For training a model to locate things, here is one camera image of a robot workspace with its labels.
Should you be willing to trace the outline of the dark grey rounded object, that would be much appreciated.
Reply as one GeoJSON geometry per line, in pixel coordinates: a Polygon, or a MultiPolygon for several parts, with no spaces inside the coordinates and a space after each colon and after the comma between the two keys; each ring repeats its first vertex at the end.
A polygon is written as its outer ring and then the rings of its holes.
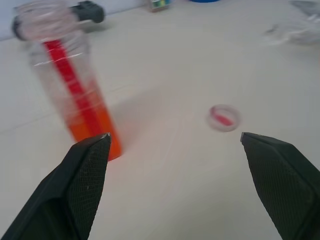
{"type": "Polygon", "coordinates": [[[67,6],[63,1],[37,0],[23,4],[15,8],[16,16],[12,21],[11,29],[14,36],[21,41],[28,41],[28,31],[23,29],[28,21],[36,31],[44,23],[58,22],[59,25],[67,26],[72,21],[91,21],[99,24],[105,20],[104,9],[93,1],[84,0],[75,6],[67,6]]]}

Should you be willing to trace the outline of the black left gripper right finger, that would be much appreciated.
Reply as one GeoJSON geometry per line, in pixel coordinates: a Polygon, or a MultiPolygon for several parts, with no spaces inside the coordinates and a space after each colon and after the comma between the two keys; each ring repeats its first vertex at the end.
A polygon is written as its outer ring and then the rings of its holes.
{"type": "Polygon", "coordinates": [[[320,240],[320,171],[292,144],[243,132],[256,192],[282,240],[320,240]]]}

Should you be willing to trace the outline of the clear bottle cap red tape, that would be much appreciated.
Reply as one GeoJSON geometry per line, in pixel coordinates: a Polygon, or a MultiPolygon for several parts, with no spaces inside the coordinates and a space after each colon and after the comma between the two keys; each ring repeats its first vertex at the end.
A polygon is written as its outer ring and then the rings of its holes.
{"type": "Polygon", "coordinates": [[[208,110],[206,122],[219,132],[232,132],[239,127],[242,116],[232,105],[216,104],[208,110]]]}

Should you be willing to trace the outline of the clear bottle with orange liquid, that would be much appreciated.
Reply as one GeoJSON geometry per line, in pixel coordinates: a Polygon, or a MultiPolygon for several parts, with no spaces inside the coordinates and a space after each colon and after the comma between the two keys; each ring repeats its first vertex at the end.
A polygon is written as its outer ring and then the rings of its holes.
{"type": "Polygon", "coordinates": [[[30,64],[75,141],[103,133],[111,136],[108,159],[123,153],[120,138],[90,62],[89,43],[81,22],[23,25],[30,64]]]}

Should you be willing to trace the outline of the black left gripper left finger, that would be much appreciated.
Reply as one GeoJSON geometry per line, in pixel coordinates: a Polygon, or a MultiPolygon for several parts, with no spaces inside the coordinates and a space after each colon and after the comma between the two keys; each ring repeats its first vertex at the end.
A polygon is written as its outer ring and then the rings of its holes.
{"type": "Polygon", "coordinates": [[[0,240],[88,240],[102,197],[111,136],[74,144],[0,240]]]}

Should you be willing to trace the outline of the coloured marker pen box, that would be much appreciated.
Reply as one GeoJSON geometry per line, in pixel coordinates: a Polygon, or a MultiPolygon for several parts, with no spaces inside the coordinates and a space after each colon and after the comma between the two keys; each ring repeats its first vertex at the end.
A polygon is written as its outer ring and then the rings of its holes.
{"type": "Polygon", "coordinates": [[[144,0],[147,6],[147,9],[152,12],[159,12],[165,9],[168,9],[172,4],[173,0],[144,0]]]}

